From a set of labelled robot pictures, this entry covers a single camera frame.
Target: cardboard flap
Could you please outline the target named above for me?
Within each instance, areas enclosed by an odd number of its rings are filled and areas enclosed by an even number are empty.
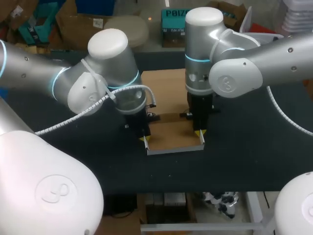
[[[240,6],[235,6],[225,1],[210,1],[206,6],[217,8],[229,14],[234,14],[236,18],[224,16],[223,22],[226,27],[231,28],[235,31],[239,31],[240,26],[246,15],[246,8],[243,4],[241,4]]]
[[[243,4],[236,7],[233,11],[233,14],[236,16],[238,21],[243,21],[246,16],[246,8]]]
[[[17,0],[0,0],[0,23],[15,9]]]
[[[17,5],[22,9],[18,15],[10,15],[9,26],[16,30],[33,15],[39,0],[18,0]]]

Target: robotic arm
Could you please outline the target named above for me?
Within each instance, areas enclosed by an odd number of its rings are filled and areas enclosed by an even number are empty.
[[[260,45],[227,29],[223,14],[201,7],[186,15],[186,88],[194,95],[213,91],[234,98],[277,83],[312,78],[313,34]]]
[[[95,112],[102,97],[111,97],[130,122],[144,116],[143,89],[148,88],[141,85],[126,35],[103,30],[88,50],[85,59],[70,67],[0,41],[0,87],[49,95],[76,117]],[[136,126],[142,135],[149,131],[142,131],[145,125]],[[0,234],[92,235],[102,218],[103,200],[94,174],[34,135],[0,97]]]
[[[269,96],[282,117],[313,136],[283,113],[269,88],[271,84],[311,79],[312,48],[312,32],[261,46],[249,36],[226,29],[219,10],[196,8],[186,15],[186,88],[194,100],[206,100],[213,92],[234,98],[268,86]],[[300,175],[280,192],[275,205],[280,234],[313,234],[312,181],[312,172]]]

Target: black table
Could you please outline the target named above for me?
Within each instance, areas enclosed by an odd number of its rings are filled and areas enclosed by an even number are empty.
[[[53,57],[77,63],[83,54]],[[141,71],[184,67],[183,52],[135,57]],[[301,83],[272,91],[292,120],[313,131],[313,105]],[[11,91],[8,103],[35,131],[73,116],[40,94]],[[293,177],[313,170],[313,137],[278,114],[265,88],[235,99],[218,97],[214,104],[222,112],[209,120],[204,151],[146,156],[143,142],[121,128],[124,119],[111,101],[43,138],[86,164],[105,194],[280,190]]]

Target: robot logo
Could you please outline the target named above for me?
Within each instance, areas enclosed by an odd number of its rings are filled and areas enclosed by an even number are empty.
[[[50,175],[43,178],[36,188],[37,204],[47,212],[63,213],[76,203],[77,189],[69,178],[62,175]]]
[[[64,197],[69,194],[68,185],[61,184],[57,190],[52,190],[51,194],[53,194],[54,196],[53,197],[43,196],[42,199],[48,203],[58,203],[61,200],[61,196]]]
[[[222,92],[233,92],[236,89],[236,81],[231,76],[221,76],[218,78],[218,86]]]

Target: cardboard boxes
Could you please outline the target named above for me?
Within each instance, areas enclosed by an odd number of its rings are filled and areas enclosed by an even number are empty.
[[[17,0],[0,1],[0,23],[3,22],[17,5]]]
[[[39,0],[17,0],[8,18],[9,27],[17,30],[33,15]]]
[[[19,32],[28,45],[49,43],[58,9],[57,2],[39,4],[30,19],[19,27]]]
[[[225,1],[210,1],[207,6],[217,8],[222,12],[234,15],[234,18],[224,15],[224,24],[227,28],[239,32],[240,26],[247,12],[243,4],[241,4],[240,6],[235,6]]]
[[[235,6],[224,1],[210,1],[206,6],[217,8],[222,12],[225,12],[225,26],[239,32],[240,26],[247,12],[243,4]],[[184,47],[185,17],[189,10],[190,9],[162,10],[161,26],[163,47]]]
[[[146,205],[145,194],[137,195],[138,214],[142,224],[161,223],[196,223],[196,215],[190,193],[185,194],[185,204],[182,206]],[[185,231],[177,232],[150,232],[151,235],[182,235]]]
[[[185,17],[190,9],[163,9],[161,17],[162,46],[184,47]]]
[[[109,18],[77,14],[75,0],[67,0],[56,15],[65,47],[73,50],[87,50],[89,39],[103,30],[103,26]]]

